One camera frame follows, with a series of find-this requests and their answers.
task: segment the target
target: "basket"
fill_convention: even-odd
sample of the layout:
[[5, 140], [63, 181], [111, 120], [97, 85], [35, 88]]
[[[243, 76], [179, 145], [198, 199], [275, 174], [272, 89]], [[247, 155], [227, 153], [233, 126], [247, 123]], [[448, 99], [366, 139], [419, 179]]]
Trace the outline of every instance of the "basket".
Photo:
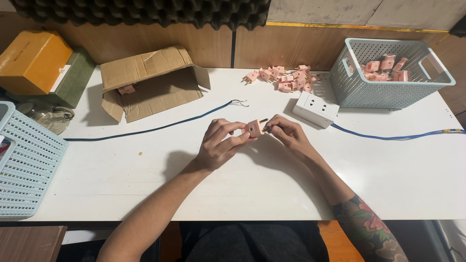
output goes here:
[[[347, 38], [345, 48], [330, 70], [336, 98], [341, 107], [405, 108], [456, 82], [435, 53], [423, 41]], [[412, 82], [369, 81], [360, 64], [380, 60], [385, 54], [408, 58]], [[439, 75], [431, 79], [421, 62], [428, 58]]]
[[68, 142], [0, 102], [0, 134], [11, 142], [0, 160], [0, 218], [35, 214]]

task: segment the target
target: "tattoo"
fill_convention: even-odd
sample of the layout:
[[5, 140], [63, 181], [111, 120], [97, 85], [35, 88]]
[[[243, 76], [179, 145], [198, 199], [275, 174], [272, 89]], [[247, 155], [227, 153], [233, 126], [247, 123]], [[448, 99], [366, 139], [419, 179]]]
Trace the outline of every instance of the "tattoo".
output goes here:
[[408, 262], [388, 227], [358, 195], [333, 206], [333, 214], [365, 261]]

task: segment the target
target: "white table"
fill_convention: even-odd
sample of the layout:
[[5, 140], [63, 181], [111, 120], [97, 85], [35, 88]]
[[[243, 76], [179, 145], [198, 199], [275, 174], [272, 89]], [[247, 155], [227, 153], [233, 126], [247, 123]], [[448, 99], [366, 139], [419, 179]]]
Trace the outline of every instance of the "white table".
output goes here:
[[[440, 134], [407, 141], [358, 137], [320, 128], [291, 113], [300, 93], [272, 84], [240, 83], [248, 69], [210, 69], [212, 90], [191, 103], [118, 124], [101, 107], [97, 66], [63, 138], [142, 131], [203, 114], [163, 130], [100, 142], [70, 142], [37, 214], [24, 221], [119, 221], [173, 178], [197, 154], [214, 118], [249, 122], [282, 114], [299, 122], [335, 172], [386, 220], [466, 219], [466, 136]], [[335, 102], [327, 73], [314, 93]], [[341, 108], [336, 124], [364, 134], [401, 136], [461, 128], [435, 92], [402, 110]], [[319, 186], [270, 135], [242, 149], [186, 198], [173, 220], [332, 220]]]

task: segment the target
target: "electrical outlet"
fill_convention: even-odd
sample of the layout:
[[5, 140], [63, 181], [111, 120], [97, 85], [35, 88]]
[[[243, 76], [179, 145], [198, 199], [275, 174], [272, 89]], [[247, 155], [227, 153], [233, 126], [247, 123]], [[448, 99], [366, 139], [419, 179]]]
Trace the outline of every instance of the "electrical outlet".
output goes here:
[[302, 92], [292, 113], [311, 121], [323, 128], [335, 122], [339, 105], [316, 97], [313, 94]]

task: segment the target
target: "human hand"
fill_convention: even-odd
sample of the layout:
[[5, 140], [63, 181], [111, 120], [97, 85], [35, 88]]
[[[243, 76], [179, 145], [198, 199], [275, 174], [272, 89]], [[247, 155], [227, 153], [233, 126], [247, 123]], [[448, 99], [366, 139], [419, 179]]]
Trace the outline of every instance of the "human hand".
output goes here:
[[227, 134], [233, 135], [236, 129], [245, 128], [246, 124], [241, 122], [229, 122], [225, 119], [214, 119], [207, 128], [202, 139], [199, 154], [194, 159], [199, 168], [206, 171], [214, 171], [232, 158], [241, 147], [257, 140], [251, 138], [246, 132], [237, 137], [230, 137], [222, 141]]
[[278, 138], [285, 145], [288, 152], [301, 162], [307, 158], [320, 156], [309, 143], [306, 134], [304, 134], [301, 125], [298, 123], [291, 122], [280, 115], [275, 115], [265, 126], [271, 126], [272, 129], [269, 132]]

